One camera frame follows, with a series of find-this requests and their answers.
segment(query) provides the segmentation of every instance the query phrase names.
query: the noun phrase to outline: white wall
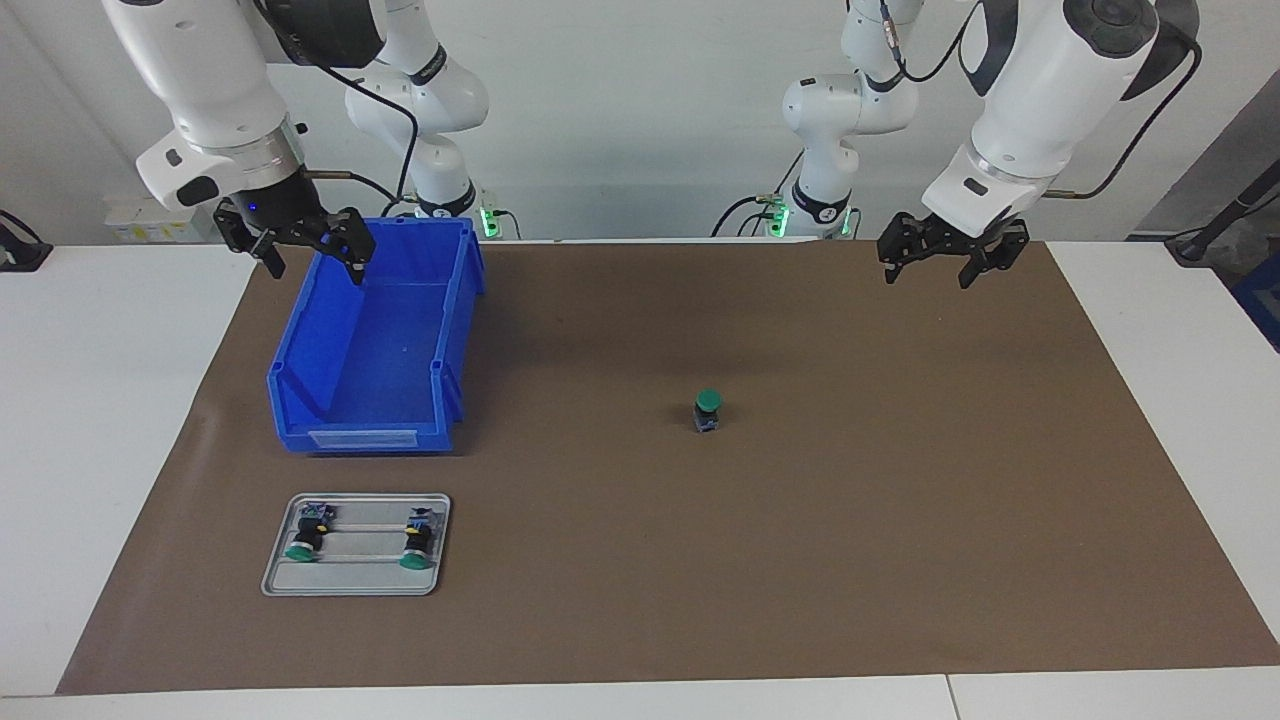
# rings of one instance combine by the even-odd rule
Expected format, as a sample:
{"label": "white wall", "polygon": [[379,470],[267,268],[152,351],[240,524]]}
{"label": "white wall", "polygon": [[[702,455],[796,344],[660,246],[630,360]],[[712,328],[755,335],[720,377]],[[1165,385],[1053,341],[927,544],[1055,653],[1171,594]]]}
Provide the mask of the white wall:
{"label": "white wall", "polygon": [[129,156],[0,0],[0,208],[55,245],[100,243],[113,241],[101,199],[141,192]]}
{"label": "white wall", "polygon": [[[96,0],[0,3],[122,149],[140,152],[168,129]],[[1034,209],[1037,236],[1123,238],[1280,67],[1280,3],[1201,5],[1208,58],[1199,78],[1111,192]],[[918,67],[946,47],[968,6],[929,3],[910,49]],[[772,190],[799,149],[781,119],[786,86],[846,69],[840,0],[434,0],[430,9],[451,54],[493,96],[489,123],[458,137],[472,173],[535,237],[705,234],[728,202]],[[273,79],[294,119],[314,128],[305,140],[311,167],[394,178],[398,161],[347,123],[340,87],[305,68],[274,69]],[[1119,108],[1060,184],[1101,179],[1170,83]],[[922,210],[922,190],[979,111],[952,67],[924,90],[909,131],[859,141],[855,202],[868,211],[864,236],[878,234],[900,209]],[[0,183],[4,197],[12,181]],[[325,196],[333,206],[379,205],[361,188],[326,184]]]}

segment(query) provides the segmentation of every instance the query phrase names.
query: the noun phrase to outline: blue plastic bin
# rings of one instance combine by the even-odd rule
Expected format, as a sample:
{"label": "blue plastic bin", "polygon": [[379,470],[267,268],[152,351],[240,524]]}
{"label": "blue plastic bin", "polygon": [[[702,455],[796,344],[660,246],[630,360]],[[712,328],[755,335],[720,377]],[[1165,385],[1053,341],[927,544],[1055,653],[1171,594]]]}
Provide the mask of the blue plastic bin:
{"label": "blue plastic bin", "polygon": [[453,450],[462,360],[484,260],[470,220],[367,220],[365,283],[316,255],[268,374],[293,452]]}

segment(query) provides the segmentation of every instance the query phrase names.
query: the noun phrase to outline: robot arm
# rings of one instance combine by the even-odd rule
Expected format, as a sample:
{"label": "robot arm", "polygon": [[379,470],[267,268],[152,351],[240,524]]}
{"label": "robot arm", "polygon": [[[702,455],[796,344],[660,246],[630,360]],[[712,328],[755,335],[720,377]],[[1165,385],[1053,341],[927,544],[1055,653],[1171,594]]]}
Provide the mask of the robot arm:
{"label": "robot arm", "polygon": [[[888,1],[902,41],[923,5],[924,0]],[[850,138],[905,129],[915,117],[919,90],[899,82],[882,22],[879,0],[854,0],[841,37],[854,73],[812,77],[787,90],[783,114],[805,146],[800,178],[786,197],[790,234],[836,234],[849,213],[859,167]]]}
{"label": "robot arm", "polygon": [[[492,218],[457,145],[442,136],[479,127],[489,114],[489,95],[480,79],[449,58],[435,37],[422,0],[388,0],[387,46],[378,55],[384,67],[370,68],[365,86],[410,109],[419,123],[410,174],[420,215],[472,217],[489,231]],[[404,117],[353,90],[347,114],[356,127],[404,156],[412,129]]]}
{"label": "robot arm", "polygon": [[[822,82],[803,81],[788,92],[788,119],[805,138],[806,170],[815,168],[801,174],[788,199],[792,222],[800,219],[795,232],[832,234],[838,215],[829,208],[847,205],[840,193],[849,192],[856,169],[849,136],[902,129],[914,114],[914,96],[910,104],[892,100],[904,87],[913,88],[902,82],[905,72],[892,50],[893,26],[905,40],[922,4],[855,3],[845,53],[859,70],[852,76],[856,85],[846,76],[845,90],[828,82],[824,91]],[[879,19],[873,8],[883,12],[884,33],[864,29]],[[888,282],[904,265],[932,255],[970,259],[961,272],[963,287],[988,270],[1009,269],[1028,241],[1018,215],[1044,196],[1076,146],[1117,102],[1172,73],[1190,51],[1197,28],[1194,0],[1048,0],[1038,8],[1021,0],[978,0],[960,55],[986,110],[969,141],[925,191],[924,205],[933,214],[916,220],[900,213],[881,237]],[[805,90],[805,83],[817,90]],[[792,102],[794,97],[805,101]],[[890,111],[892,122],[883,124],[863,120],[869,110],[877,118],[886,115],[882,106],[911,111]],[[833,159],[849,156],[855,161],[846,161],[841,173],[824,170]],[[826,195],[815,195],[815,178],[824,178]],[[822,204],[806,202],[810,199]],[[806,205],[826,214],[796,211]]]}
{"label": "robot arm", "polygon": [[[394,68],[370,70],[365,82],[419,119],[424,138],[410,167],[419,196],[457,215],[475,206],[461,152],[438,133],[480,124],[488,96],[448,61],[421,0],[101,1],[174,120],[138,159],[147,188],[170,209],[224,197],[214,219],[228,247],[273,275],[284,272],[275,245],[302,245],[337,258],[360,283],[375,243],[353,208],[321,206],[268,61],[364,68],[376,59]],[[403,155],[412,140],[404,117],[349,95],[360,99],[347,101],[357,124]]]}

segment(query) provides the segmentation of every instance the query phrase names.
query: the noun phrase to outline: power cord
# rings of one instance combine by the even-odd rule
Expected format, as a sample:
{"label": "power cord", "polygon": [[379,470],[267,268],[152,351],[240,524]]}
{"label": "power cord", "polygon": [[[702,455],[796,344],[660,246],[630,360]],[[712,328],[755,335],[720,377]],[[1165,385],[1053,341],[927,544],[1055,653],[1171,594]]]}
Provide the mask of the power cord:
{"label": "power cord", "polygon": [[938,64],[934,65],[932,70],[929,70],[923,76],[916,77],[913,76],[911,72],[906,69],[906,58],[902,56],[901,41],[899,41],[897,37],[897,26],[893,23],[893,17],[888,9],[888,3],[886,0],[881,0],[881,17],[884,19],[884,31],[886,31],[884,37],[886,41],[888,42],[890,51],[893,54],[893,61],[897,64],[897,72],[902,74],[902,78],[915,83],[929,82],[931,79],[936,78],[938,73],[942,72],[942,68],[947,67],[947,61],[951,60],[952,55],[955,55],[956,49],[960,47],[960,42],[964,41],[964,33],[966,29],[969,29],[969,22],[973,20],[974,13],[978,12],[978,5],[980,5],[980,3],[974,3],[973,8],[969,9],[969,17],[966,17],[964,24],[960,26],[960,31],[956,32],[955,40],[952,40],[951,46],[947,47],[946,55],[943,55],[942,59],[938,60]]}
{"label": "power cord", "polygon": [[1151,127],[1156,124],[1156,120],[1160,119],[1161,113],[1164,113],[1165,109],[1169,108],[1169,105],[1178,99],[1178,95],[1181,94],[1183,88],[1192,82],[1192,78],[1194,78],[1197,70],[1199,70],[1201,63],[1204,60],[1204,50],[1201,47],[1199,42],[1196,42],[1193,37],[1189,37],[1188,35],[1180,31],[1179,31],[1179,37],[1187,45],[1187,49],[1190,50],[1192,53],[1192,67],[1190,69],[1187,70],[1187,74],[1183,76],[1183,79],[1180,79],[1178,85],[1175,85],[1174,88],[1169,91],[1169,95],[1165,96],[1165,100],[1161,101],[1160,105],[1156,105],[1156,109],[1152,110],[1151,117],[1148,117],[1147,122],[1143,123],[1142,128],[1138,129],[1138,135],[1135,135],[1133,137],[1133,141],[1129,142],[1129,147],[1126,147],[1124,154],[1120,155],[1120,160],[1116,163],[1116,167],[1111,169],[1111,174],[1108,174],[1106,179],[1102,181],[1102,184],[1091,190],[1089,192],[1051,190],[1044,193],[1044,197],[1051,200],[1092,200],[1098,195],[1102,195],[1102,191],[1111,187],[1111,183],[1116,179],[1116,177],[1120,176],[1120,170],[1124,169],[1125,163],[1129,161],[1129,156],[1133,155],[1133,151],[1138,149],[1138,143],[1140,143],[1143,137],[1147,136],[1147,131],[1149,131]]}
{"label": "power cord", "polygon": [[863,229],[863,210],[861,208],[854,208],[850,213],[858,213],[858,224],[854,225],[854,232],[849,236],[849,238],[858,240],[858,232]]}
{"label": "power cord", "polygon": [[755,233],[759,232],[760,223],[764,222],[764,220],[768,220],[772,217],[773,217],[773,213],[760,213],[758,215],[749,217],[748,219],[742,220],[742,225],[740,228],[737,228],[737,237],[748,237],[745,234],[746,233],[746,225],[751,224],[751,220],[755,220],[755,228],[756,229],[751,231],[751,236],[750,237],[755,237]]}
{"label": "power cord", "polygon": [[343,77],[342,74],[339,74],[337,70],[334,70],[329,65],[326,65],[324,63],[319,63],[314,58],[311,58],[307,54],[307,51],[302,47],[302,44],[298,41],[298,38],[296,38],[294,36],[292,36],[280,24],[280,22],[278,19],[275,19],[275,15],[273,15],[271,12],[266,9],[265,0],[253,0],[253,8],[256,8],[257,13],[260,15],[262,15],[262,19],[266,20],[266,24],[271,27],[271,31],[275,33],[275,36],[278,38],[280,38],[280,42],[284,44],[285,47],[288,47],[291,51],[293,51],[294,55],[297,55],[298,58],[302,58],[303,60],[311,63],[312,65],[315,65],[316,68],[319,68],[320,72],[323,72],[324,74],[332,77],[333,79],[338,81],[339,83],[349,87],[351,90],[355,90],[356,92],[364,95],[365,97],[369,97],[370,100],[374,100],[375,102],[385,105],[385,106],[396,110],[397,113],[404,115],[406,118],[408,118],[408,122],[410,122],[410,124],[413,128],[413,133],[410,136],[410,140],[408,140],[408,150],[404,151],[404,164],[401,167],[399,182],[397,182],[397,184],[396,184],[394,199],[387,205],[387,208],[383,209],[381,214],[379,215],[381,218],[385,218],[387,215],[390,214],[392,209],[394,209],[397,205],[399,205],[401,202],[403,202],[404,186],[408,183],[408,165],[413,160],[413,147],[417,145],[417,133],[420,132],[420,127],[417,124],[417,117],[413,115],[413,113],[411,113],[410,110],[406,110],[403,106],[401,106],[401,105],[398,105],[396,102],[392,102],[390,100],[383,97],[381,95],[378,95],[376,92],[372,92],[372,91],[362,87],[360,85],[360,82],[356,82],[356,81],[353,81],[351,78]]}
{"label": "power cord", "polygon": [[[796,172],[796,168],[800,167],[800,159],[801,158],[804,158],[804,149],[801,149],[800,152],[796,154],[796,159],[791,161],[791,167],[787,168],[786,174],[783,174],[782,179],[778,181],[778,187],[773,188],[773,195],[782,193],[782,188],[786,187],[787,181],[791,179],[791,173]],[[754,218],[755,219],[755,227],[751,228],[751,237],[755,237],[755,233],[760,232],[760,223],[763,220],[768,219],[768,218],[769,218],[769,215],[767,213],[762,213],[760,215],[756,215]],[[737,231],[737,234],[741,236],[742,231],[741,229]]]}
{"label": "power cord", "polygon": [[511,218],[511,223],[516,225],[516,240],[525,240],[525,233],[520,232],[520,218],[516,217],[511,210],[494,210],[494,218]]}
{"label": "power cord", "polygon": [[728,219],[733,215],[733,213],[736,213],[739,210],[739,208],[742,208],[745,205],[750,205],[751,202],[755,202],[756,205],[768,205],[769,199],[767,196],[763,196],[763,195],[751,195],[751,196],[744,197],[744,199],[739,200],[737,202],[730,205],[728,210],[724,210],[724,214],[721,215],[719,222],[716,223],[716,229],[712,231],[710,237],[718,237],[721,228],[724,227],[724,223],[728,222]]}

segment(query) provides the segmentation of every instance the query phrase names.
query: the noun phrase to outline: green indicator light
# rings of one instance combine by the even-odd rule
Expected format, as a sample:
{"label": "green indicator light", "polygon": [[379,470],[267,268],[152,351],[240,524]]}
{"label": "green indicator light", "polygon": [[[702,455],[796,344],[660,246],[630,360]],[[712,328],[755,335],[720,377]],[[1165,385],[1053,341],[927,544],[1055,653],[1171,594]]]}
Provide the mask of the green indicator light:
{"label": "green indicator light", "polygon": [[484,236],[486,238],[502,234],[502,225],[498,224],[498,219],[494,217],[493,210],[480,208],[480,219],[484,222]]}
{"label": "green indicator light", "polygon": [[773,224],[769,225],[769,234],[773,237],[786,237],[787,223],[791,220],[791,208],[783,205],[773,214]]}

